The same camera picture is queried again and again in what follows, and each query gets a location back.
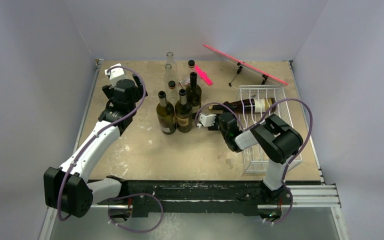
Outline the gold foil wine bottle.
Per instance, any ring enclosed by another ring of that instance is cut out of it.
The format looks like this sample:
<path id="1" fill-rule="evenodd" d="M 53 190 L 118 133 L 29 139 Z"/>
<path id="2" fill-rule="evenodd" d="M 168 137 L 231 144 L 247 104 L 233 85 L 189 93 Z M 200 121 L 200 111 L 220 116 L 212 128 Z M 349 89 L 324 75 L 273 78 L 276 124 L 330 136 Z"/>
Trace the gold foil wine bottle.
<path id="1" fill-rule="evenodd" d="M 225 105 L 236 114 L 263 114 L 275 102 L 274 98 L 248 98 L 210 105 L 208 109 L 212 112 L 228 112 Z"/>

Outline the dark green wine bottle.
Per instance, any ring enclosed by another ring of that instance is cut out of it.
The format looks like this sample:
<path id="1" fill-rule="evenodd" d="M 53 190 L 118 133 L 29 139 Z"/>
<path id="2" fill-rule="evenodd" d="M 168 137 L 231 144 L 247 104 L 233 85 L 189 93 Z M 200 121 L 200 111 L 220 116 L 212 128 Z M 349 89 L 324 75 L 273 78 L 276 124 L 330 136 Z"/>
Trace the dark green wine bottle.
<path id="1" fill-rule="evenodd" d="M 196 72 L 191 72 L 189 74 L 189 85 L 186 86 L 186 98 L 187 102 L 192 106 L 192 117 L 194 118 L 201 108 L 202 103 L 202 89 L 197 82 L 198 74 Z"/>

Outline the pink framed mirror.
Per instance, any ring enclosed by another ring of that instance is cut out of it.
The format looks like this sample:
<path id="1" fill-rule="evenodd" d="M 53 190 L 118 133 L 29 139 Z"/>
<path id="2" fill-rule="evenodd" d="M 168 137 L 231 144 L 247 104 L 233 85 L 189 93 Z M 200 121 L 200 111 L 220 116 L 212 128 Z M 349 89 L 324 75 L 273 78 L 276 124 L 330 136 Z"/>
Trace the pink framed mirror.
<path id="1" fill-rule="evenodd" d="M 206 49 L 210 50 L 214 54 L 218 55 L 219 57 L 236 64 L 237 65 L 237 71 L 236 71 L 237 75 L 239 75 L 241 73 L 242 69 L 246 69 L 246 70 L 249 70 L 249 71 L 262 77 L 262 81 L 260 83 L 261 85 L 265 85 L 268 81 L 273 82 L 273 83 L 280 85 L 280 86 L 283 86 L 283 87 L 286 87 L 289 85 L 286 81 L 284 81 L 278 77 L 275 77 L 272 74 L 269 74 L 269 73 L 267 73 L 267 72 L 265 72 L 265 71 L 263 71 L 257 67 L 254 67 L 254 66 L 250 65 L 249 63 L 246 63 L 245 61 L 239 60 L 239 59 L 237 59 L 231 55 L 228 55 L 227 53 L 224 53 L 224 52 L 222 52 L 222 51 L 220 51 L 220 50 L 218 50 L 212 46 L 209 46 L 208 44 L 203 44 L 202 46 L 205 47 Z"/>

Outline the black table front frame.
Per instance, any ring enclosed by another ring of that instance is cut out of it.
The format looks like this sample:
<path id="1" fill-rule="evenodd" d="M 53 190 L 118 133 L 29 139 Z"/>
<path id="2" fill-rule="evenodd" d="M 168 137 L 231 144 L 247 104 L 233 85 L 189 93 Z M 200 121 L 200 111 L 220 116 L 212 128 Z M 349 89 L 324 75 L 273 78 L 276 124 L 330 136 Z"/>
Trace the black table front frame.
<path id="1" fill-rule="evenodd" d="M 291 203 L 287 187 L 275 192 L 263 189 L 261 180 L 121 180 L 115 197 L 99 200 L 98 205 L 127 206 L 132 216 L 150 213 L 242 214 L 280 216 L 280 207 Z"/>

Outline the small red box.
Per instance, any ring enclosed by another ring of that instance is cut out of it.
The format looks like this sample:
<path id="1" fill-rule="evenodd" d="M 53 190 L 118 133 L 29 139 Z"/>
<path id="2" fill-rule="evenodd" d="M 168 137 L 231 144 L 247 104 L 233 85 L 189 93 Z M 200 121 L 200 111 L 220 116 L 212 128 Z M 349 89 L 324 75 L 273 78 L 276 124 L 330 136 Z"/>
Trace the small red box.
<path id="1" fill-rule="evenodd" d="M 179 85 L 182 89 L 185 89 L 190 84 L 190 78 L 184 78 L 179 81 Z"/>

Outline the dark bottle silver cap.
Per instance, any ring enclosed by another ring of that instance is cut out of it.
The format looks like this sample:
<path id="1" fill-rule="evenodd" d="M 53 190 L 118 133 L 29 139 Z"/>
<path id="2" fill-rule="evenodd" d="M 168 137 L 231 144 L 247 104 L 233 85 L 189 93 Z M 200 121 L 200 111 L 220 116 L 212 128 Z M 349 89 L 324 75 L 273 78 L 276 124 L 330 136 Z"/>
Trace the dark bottle silver cap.
<path id="1" fill-rule="evenodd" d="M 193 108 L 187 99 L 187 92 L 181 88 L 178 92 L 179 100 L 175 104 L 175 118 L 177 129 L 181 133 L 188 133 L 193 127 Z"/>

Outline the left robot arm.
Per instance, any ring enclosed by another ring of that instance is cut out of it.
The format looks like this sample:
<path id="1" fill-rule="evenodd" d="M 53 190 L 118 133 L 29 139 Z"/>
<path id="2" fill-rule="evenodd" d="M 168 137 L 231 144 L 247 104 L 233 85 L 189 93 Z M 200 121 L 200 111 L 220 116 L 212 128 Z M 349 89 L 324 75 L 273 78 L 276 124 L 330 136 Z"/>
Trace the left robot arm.
<path id="1" fill-rule="evenodd" d="M 111 199 L 126 203 L 129 191 L 115 177 L 89 182 L 90 175 L 107 149 L 124 133 L 148 95 L 143 80 L 119 79 L 102 90 L 108 101 L 92 132 L 72 156 L 58 168 L 49 167 L 44 175 L 45 204 L 58 214 L 83 217 L 92 205 Z"/>

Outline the clear bottle black cap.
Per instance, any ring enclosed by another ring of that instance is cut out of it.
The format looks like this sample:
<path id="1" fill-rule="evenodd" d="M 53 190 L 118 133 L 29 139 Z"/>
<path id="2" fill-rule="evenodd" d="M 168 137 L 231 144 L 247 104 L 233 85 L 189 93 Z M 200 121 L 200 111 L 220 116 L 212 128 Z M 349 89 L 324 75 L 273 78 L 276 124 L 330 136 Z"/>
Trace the clear bottle black cap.
<path id="1" fill-rule="evenodd" d="M 190 83 L 190 74 L 191 73 L 196 73 L 196 83 L 200 86 L 201 85 L 201 80 L 200 80 L 200 75 L 198 74 L 197 70 L 196 70 L 196 63 L 194 60 L 189 60 L 188 63 L 187 63 L 187 66 L 188 66 L 188 71 L 187 71 L 187 75 L 186 75 L 186 83 L 189 84 Z"/>

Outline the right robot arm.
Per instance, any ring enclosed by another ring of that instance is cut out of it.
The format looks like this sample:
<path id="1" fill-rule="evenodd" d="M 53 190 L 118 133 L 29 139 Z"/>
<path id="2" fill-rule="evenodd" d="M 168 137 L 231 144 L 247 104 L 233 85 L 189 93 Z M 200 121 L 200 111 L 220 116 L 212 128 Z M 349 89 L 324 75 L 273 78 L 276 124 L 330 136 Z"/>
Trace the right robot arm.
<path id="1" fill-rule="evenodd" d="M 268 157 L 268 168 L 262 180 L 260 196 L 268 204 L 278 200 L 289 162 L 301 153 L 306 144 L 300 133 L 276 114 L 247 130 L 240 130 L 236 116 L 231 112 L 223 112 L 214 117 L 210 128 L 220 131 L 232 152 L 239 153 L 250 147 L 260 146 Z"/>

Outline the pink plastic clip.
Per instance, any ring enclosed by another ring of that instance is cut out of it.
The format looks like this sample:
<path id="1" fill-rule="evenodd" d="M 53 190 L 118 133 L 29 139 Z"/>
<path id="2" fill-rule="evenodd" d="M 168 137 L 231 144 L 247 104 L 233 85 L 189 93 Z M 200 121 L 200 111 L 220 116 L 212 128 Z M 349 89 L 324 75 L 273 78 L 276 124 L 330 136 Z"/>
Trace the pink plastic clip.
<path id="1" fill-rule="evenodd" d="M 198 65 L 195 65 L 195 71 L 206 85 L 213 85 L 213 81 L 208 77 L 207 73 L 204 72 Z"/>

